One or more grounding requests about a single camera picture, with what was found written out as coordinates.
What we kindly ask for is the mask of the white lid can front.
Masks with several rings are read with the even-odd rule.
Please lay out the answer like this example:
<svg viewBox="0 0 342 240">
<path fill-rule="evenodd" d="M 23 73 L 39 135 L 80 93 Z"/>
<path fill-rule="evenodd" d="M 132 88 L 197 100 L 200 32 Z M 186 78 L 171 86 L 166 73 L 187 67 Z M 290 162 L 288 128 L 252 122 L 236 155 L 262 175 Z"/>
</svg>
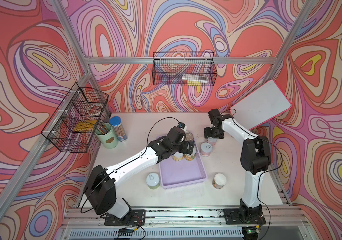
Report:
<svg viewBox="0 0 342 240">
<path fill-rule="evenodd" d="M 201 156 L 202 157 L 209 157 L 213 151 L 213 146 L 210 143 L 204 142 L 201 144 Z"/>
</svg>

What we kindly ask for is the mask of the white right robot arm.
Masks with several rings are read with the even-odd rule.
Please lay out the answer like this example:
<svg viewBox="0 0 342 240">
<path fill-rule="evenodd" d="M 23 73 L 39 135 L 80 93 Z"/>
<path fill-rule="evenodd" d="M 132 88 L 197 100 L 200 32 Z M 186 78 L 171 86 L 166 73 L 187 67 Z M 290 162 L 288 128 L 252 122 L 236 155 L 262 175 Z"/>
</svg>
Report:
<svg viewBox="0 0 342 240">
<path fill-rule="evenodd" d="M 245 190 L 240 200 L 240 217 L 244 222 L 263 214 L 260 189 L 264 174 L 271 164 L 271 147 L 265 137 L 253 134 L 240 125 L 231 115 L 221 114 L 218 109 L 208 112 L 211 127 L 204 129 L 206 139 L 223 139 L 228 133 L 240 144 L 242 151 L 240 162 L 246 171 Z"/>
</svg>

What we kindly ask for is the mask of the purple plastic basket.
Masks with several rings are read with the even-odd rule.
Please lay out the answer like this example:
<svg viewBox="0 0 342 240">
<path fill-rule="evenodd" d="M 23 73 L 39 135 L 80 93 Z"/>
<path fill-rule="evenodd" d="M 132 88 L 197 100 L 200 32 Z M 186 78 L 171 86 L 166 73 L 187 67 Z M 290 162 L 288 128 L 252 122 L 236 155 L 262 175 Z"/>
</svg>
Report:
<svg viewBox="0 0 342 240">
<path fill-rule="evenodd" d="M 183 157 L 175 161 L 173 156 L 159 163 L 160 182 L 164 189 L 178 188 L 203 183 L 208 176 L 197 147 L 194 147 L 195 157 L 186 160 Z"/>
</svg>

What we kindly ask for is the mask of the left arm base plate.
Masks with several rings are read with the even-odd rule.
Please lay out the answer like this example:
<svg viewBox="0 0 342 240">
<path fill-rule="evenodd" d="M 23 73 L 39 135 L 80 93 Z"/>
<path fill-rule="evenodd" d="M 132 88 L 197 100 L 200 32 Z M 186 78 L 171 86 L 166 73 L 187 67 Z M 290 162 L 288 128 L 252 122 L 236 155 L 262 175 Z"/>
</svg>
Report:
<svg viewBox="0 0 342 240">
<path fill-rule="evenodd" d="M 146 210 L 144 209 L 134 209 L 129 210 L 128 213 L 122 217 L 118 218 L 111 214 L 106 214 L 104 216 L 105 226 L 142 226 L 145 224 Z"/>
</svg>

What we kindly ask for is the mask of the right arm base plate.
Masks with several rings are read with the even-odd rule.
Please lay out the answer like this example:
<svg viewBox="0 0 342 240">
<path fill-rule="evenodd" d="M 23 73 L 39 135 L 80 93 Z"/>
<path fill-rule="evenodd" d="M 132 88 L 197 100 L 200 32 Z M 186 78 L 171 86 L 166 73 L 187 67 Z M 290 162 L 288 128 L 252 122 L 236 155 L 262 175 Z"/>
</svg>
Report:
<svg viewBox="0 0 342 240">
<path fill-rule="evenodd" d="M 223 209 L 223 213 L 227 225 L 262 226 L 266 224 L 262 205 L 254 208 L 240 207 L 236 209 Z"/>
</svg>

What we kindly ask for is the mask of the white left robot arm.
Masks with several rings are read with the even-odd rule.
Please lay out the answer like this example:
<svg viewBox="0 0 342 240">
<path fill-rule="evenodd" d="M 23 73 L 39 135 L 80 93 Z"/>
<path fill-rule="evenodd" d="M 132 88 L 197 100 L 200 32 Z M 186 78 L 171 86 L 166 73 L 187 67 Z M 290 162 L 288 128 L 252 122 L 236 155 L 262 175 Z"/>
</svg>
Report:
<svg viewBox="0 0 342 240">
<path fill-rule="evenodd" d="M 126 200 L 117 198 L 116 189 L 130 177 L 176 153 L 192 154 L 195 145 L 195 141 L 186 140 L 182 128 L 171 128 L 166 136 L 149 142 L 141 152 L 125 161 L 107 168 L 94 167 L 83 191 L 86 200 L 99 216 L 108 213 L 119 219 L 125 218 L 131 208 Z"/>
</svg>

